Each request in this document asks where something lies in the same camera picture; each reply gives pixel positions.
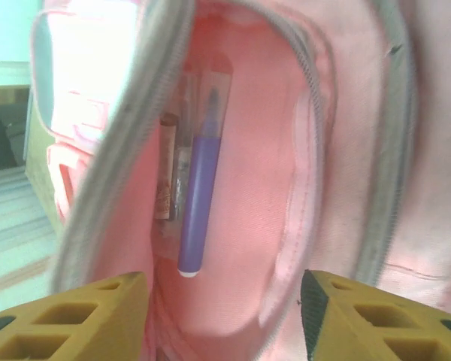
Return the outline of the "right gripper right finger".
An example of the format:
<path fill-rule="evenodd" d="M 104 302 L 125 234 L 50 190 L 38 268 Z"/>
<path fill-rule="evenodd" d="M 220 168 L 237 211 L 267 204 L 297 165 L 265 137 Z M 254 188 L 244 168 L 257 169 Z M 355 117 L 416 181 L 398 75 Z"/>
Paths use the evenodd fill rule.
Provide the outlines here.
<path fill-rule="evenodd" d="M 301 281 L 307 361 L 451 361 L 451 314 L 324 271 Z"/>

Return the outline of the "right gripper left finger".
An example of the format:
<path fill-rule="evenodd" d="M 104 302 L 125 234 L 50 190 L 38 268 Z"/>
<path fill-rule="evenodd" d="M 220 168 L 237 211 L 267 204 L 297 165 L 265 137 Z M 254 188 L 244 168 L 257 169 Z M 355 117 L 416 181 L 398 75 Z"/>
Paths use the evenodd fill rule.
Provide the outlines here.
<path fill-rule="evenodd" d="M 140 361 L 145 275 L 130 272 L 0 312 L 0 361 Z"/>

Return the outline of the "purple marker pen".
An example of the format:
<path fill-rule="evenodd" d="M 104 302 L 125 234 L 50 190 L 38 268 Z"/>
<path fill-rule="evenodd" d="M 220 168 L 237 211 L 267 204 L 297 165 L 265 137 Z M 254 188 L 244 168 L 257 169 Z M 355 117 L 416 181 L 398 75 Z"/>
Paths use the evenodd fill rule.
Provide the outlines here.
<path fill-rule="evenodd" d="M 210 205 L 213 196 L 221 136 L 219 135 L 219 90 L 212 87 L 205 103 L 203 122 L 192 143 L 177 269 L 185 278 L 201 269 Z"/>

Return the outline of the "pink school backpack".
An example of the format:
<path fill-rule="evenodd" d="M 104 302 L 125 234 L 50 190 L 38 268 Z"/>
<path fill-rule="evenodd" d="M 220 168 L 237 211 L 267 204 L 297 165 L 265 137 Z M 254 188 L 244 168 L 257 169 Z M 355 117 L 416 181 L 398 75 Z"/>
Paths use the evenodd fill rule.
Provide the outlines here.
<path fill-rule="evenodd" d="M 65 228 L 51 290 L 145 275 L 140 361 L 307 361 L 324 271 L 451 314 L 451 0 L 43 0 L 32 89 Z M 153 251 L 159 118 L 215 53 L 201 269 Z"/>

